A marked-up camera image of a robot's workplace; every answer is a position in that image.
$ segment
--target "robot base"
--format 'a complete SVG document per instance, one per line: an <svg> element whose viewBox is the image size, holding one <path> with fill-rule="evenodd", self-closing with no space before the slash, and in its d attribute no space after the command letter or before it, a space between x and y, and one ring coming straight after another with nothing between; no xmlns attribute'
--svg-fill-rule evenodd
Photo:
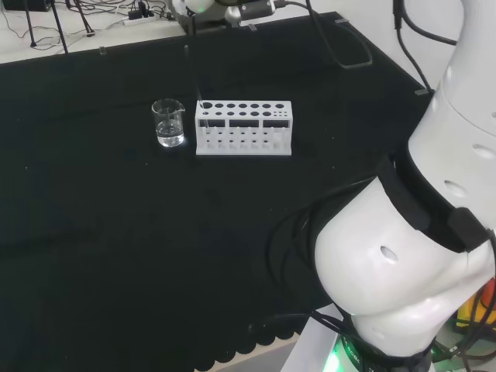
<svg viewBox="0 0 496 372"><path fill-rule="evenodd" d="M323 372L360 372L359 367L357 367L359 365L360 354L354 348L345 347L343 338L340 337L336 342L334 351L329 355ZM422 370L422 372L436 372L434 364L431 364L429 371Z"/></svg>

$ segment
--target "yellow object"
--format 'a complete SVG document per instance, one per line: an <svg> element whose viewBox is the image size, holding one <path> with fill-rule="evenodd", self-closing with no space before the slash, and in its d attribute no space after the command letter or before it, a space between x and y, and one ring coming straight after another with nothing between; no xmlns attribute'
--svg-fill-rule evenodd
<svg viewBox="0 0 496 372"><path fill-rule="evenodd" d="M465 302L460 309L458 309L458 319L461 320L467 320L470 321L470 316L472 315L472 308L474 308L474 302L475 302L475 295ZM475 313L475 322L480 322L482 317L484 316L486 312L486 307L482 305L481 302L477 304L477 311ZM489 319L487 320L488 324L493 323L496 321L496 310L493 310L491 315L489 316ZM465 323L460 323L456 322L456 326L460 328L468 327L468 324Z"/></svg>

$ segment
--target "black strap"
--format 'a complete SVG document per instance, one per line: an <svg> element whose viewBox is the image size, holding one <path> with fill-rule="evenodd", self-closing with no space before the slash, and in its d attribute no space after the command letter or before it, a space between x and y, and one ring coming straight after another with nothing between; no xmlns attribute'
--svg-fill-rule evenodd
<svg viewBox="0 0 496 372"><path fill-rule="evenodd" d="M422 175L408 145L379 167L391 203L416 230L456 253L471 252L489 240L486 228L467 208L453 207Z"/></svg>

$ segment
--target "green light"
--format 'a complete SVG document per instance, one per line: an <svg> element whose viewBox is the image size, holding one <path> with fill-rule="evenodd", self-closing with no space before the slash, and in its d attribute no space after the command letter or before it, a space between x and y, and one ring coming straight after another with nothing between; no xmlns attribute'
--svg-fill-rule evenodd
<svg viewBox="0 0 496 372"><path fill-rule="evenodd" d="M337 372L339 369L339 360L336 352L332 352L329 354L327 361L325 362L324 371L323 372Z"/></svg>

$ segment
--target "hole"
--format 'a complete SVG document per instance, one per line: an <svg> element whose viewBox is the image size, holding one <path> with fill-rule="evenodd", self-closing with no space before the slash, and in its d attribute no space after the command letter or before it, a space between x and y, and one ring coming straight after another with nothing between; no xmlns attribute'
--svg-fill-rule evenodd
<svg viewBox="0 0 496 372"><path fill-rule="evenodd" d="M444 184L446 188L451 192L453 195L457 196L458 198L465 198L468 195L467 190L456 182L453 181L444 181Z"/></svg>
<svg viewBox="0 0 496 372"><path fill-rule="evenodd" d="M484 159L495 159L496 158L496 151L490 149L487 146L480 145L476 143L473 145L474 151L477 155L480 157L483 157Z"/></svg>
<svg viewBox="0 0 496 372"><path fill-rule="evenodd" d="M231 128L258 128L258 120L231 120L229 126Z"/></svg>
<svg viewBox="0 0 496 372"><path fill-rule="evenodd" d="M398 262L398 256L396 256L396 254L386 246L381 247L381 252L390 263L396 264Z"/></svg>
<svg viewBox="0 0 496 372"><path fill-rule="evenodd" d="M218 120L218 119L215 119L215 120L202 119L202 120L200 120L200 126L224 128L224 127L226 127L226 121L225 120Z"/></svg>
<svg viewBox="0 0 496 372"><path fill-rule="evenodd" d="M264 128L289 128L288 120L264 120Z"/></svg>

